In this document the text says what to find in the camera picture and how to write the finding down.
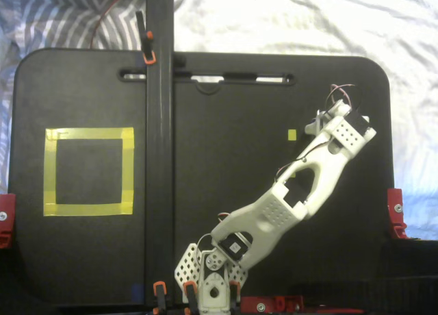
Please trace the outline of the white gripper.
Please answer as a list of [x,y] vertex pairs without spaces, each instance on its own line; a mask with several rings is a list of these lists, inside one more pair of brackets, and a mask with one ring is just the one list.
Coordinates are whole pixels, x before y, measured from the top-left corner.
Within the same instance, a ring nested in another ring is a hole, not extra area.
[[328,110],[317,110],[315,124],[321,127],[338,127],[351,111],[351,105],[342,100],[336,101]]

